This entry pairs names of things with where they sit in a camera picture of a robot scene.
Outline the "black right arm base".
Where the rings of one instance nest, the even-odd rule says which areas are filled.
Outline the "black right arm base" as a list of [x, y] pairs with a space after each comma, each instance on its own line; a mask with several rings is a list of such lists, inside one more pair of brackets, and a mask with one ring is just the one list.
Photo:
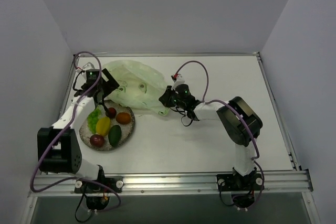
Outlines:
[[[240, 174], [217, 174], [217, 189], [222, 204], [247, 211], [257, 202], [264, 187], [264, 176], [257, 172], [242, 176]], [[225, 202], [222, 193], [231, 193], [231, 202]]]

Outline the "red fake apple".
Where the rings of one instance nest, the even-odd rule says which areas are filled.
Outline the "red fake apple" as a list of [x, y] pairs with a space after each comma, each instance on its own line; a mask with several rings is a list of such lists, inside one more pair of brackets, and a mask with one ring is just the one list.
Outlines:
[[90, 144], [94, 147], [103, 147], [105, 144], [105, 139], [99, 134], [94, 134], [90, 137]]

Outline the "green fake grapes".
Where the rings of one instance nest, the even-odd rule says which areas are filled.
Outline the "green fake grapes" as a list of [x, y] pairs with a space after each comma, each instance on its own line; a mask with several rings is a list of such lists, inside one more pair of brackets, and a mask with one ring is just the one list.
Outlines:
[[99, 108], [96, 108], [92, 111], [87, 117], [88, 128], [91, 133], [96, 134], [96, 125], [99, 121], [99, 116], [101, 115], [101, 111]]

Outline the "dark green fake avocado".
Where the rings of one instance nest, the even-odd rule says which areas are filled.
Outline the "dark green fake avocado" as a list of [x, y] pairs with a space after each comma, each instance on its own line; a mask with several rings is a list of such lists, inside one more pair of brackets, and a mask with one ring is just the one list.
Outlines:
[[109, 133], [108, 133], [108, 140], [109, 144], [112, 147], [116, 147], [121, 140], [122, 132], [121, 127], [119, 125], [114, 125], [111, 127]]

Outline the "pale green plastic bag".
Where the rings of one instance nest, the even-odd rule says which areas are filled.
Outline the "pale green plastic bag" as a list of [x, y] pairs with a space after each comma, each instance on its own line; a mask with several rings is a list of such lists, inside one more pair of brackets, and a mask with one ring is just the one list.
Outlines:
[[148, 110], [166, 116], [169, 109], [159, 101], [166, 90], [164, 75], [134, 60], [115, 60], [102, 66], [119, 87], [107, 96], [109, 100], [132, 109]]

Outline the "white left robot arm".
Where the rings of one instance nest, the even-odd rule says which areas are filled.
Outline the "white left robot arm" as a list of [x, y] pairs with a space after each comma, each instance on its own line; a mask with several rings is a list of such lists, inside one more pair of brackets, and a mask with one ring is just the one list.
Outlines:
[[69, 108], [52, 126], [41, 128], [37, 133], [40, 171], [68, 173], [88, 179], [87, 186], [94, 192], [105, 188], [106, 179], [100, 175], [101, 167], [82, 158], [77, 136], [89, 114], [118, 87], [107, 69], [86, 71], [86, 82], [76, 91]]

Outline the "dark red fake fruit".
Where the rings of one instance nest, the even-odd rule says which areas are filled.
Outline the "dark red fake fruit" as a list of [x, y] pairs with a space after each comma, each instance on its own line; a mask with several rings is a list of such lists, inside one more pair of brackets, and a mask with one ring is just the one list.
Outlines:
[[116, 117], [117, 111], [115, 108], [110, 107], [108, 108], [108, 117], [114, 119]]

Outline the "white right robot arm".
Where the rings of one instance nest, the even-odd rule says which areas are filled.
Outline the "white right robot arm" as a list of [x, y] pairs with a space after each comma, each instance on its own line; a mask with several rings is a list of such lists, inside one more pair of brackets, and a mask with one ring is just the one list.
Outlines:
[[254, 161], [260, 157], [256, 138], [263, 123], [243, 98], [236, 96], [227, 102], [200, 101], [191, 95], [188, 85], [181, 84], [174, 90], [167, 86], [159, 101], [167, 108], [182, 109], [192, 121], [220, 121], [235, 143], [233, 182], [241, 189], [251, 184], [250, 173], [255, 170]]

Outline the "orange fake fruit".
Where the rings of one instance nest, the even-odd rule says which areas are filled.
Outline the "orange fake fruit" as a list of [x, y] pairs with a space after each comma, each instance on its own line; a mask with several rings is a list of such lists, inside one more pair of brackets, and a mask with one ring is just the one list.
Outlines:
[[115, 120], [122, 125], [127, 125], [131, 122], [132, 118], [131, 115], [129, 113], [126, 112], [120, 112], [117, 114], [117, 116], [115, 117]]

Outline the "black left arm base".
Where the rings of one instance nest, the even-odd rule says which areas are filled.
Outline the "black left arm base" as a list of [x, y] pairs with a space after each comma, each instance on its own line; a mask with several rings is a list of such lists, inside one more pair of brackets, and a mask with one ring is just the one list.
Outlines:
[[[123, 187], [122, 176], [105, 177], [97, 180], [80, 179], [75, 182], [74, 193], [84, 194], [86, 207], [89, 210], [101, 212], [119, 208], [121, 206], [121, 198], [119, 193]], [[108, 207], [112, 196], [116, 196], [117, 203]]]

